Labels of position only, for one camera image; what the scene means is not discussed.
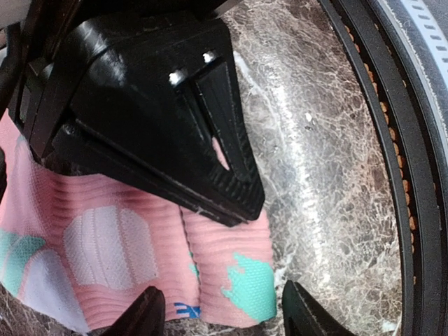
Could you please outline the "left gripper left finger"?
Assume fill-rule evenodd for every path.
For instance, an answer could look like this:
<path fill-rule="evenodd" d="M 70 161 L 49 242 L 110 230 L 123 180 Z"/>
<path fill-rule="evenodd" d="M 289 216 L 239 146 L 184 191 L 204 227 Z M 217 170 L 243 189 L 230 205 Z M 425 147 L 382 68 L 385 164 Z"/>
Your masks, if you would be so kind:
<path fill-rule="evenodd" d="M 161 290 L 149 286 L 127 310 L 104 331 L 93 335 L 157 336 L 164 335 L 165 297 Z"/>

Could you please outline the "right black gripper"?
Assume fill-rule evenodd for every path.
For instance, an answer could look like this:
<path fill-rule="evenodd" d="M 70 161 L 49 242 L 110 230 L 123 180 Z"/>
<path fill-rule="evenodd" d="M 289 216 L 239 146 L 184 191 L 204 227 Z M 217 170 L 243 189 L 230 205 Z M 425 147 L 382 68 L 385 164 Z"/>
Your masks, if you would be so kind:
<path fill-rule="evenodd" d="M 86 22 L 131 31 L 138 22 L 170 27 L 221 20 L 233 1 L 32 1 L 22 22 L 7 24 L 1 86 L 10 117 L 39 159 L 60 155 L 53 139 L 69 118 L 69 102 L 85 66 L 67 43 Z"/>

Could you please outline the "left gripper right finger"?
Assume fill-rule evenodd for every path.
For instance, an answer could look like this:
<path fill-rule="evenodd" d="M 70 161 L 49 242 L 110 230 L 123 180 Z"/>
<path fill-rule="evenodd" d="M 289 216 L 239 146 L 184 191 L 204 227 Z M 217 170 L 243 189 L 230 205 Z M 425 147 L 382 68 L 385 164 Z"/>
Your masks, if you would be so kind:
<path fill-rule="evenodd" d="M 287 280 L 281 304 L 286 336 L 354 335 L 339 324 L 298 282 Z"/>

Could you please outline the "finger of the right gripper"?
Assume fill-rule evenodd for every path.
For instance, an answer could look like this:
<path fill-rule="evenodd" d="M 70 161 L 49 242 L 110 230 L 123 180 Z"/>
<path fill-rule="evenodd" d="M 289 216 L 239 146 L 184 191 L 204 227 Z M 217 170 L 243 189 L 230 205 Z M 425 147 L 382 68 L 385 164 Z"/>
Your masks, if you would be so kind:
<path fill-rule="evenodd" d="M 52 140 L 58 154 L 230 227 L 259 217 L 265 194 L 223 21 L 86 22 L 67 47 L 86 70 Z"/>

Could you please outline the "pink patterned sock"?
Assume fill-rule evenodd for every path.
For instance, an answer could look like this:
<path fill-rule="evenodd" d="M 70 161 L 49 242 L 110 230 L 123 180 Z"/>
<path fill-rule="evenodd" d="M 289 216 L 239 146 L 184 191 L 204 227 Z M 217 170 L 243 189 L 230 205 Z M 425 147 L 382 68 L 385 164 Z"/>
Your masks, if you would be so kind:
<path fill-rule="evenodd" d="M 169 320 L 247 328 L 275 317 L 266 213 L 226 227 L 101 174 L 57 174 L 8 116 L 1 148 L 1 284 L 23 304 L 81 333 L 112 325 L 150 286 Z"/>

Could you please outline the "black front rail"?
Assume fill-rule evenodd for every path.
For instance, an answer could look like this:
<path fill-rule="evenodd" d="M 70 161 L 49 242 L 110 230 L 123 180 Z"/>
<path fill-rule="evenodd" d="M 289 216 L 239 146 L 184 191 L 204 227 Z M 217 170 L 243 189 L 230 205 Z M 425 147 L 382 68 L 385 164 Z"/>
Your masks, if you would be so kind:
<path fill-rule="evenodd" d="M 447 38 L 447 20 L 424 1 Z M 401 332 L 447 334 L 447 72 L 401 1 L 322 1 L 370 110 L 395 207 Z"/>

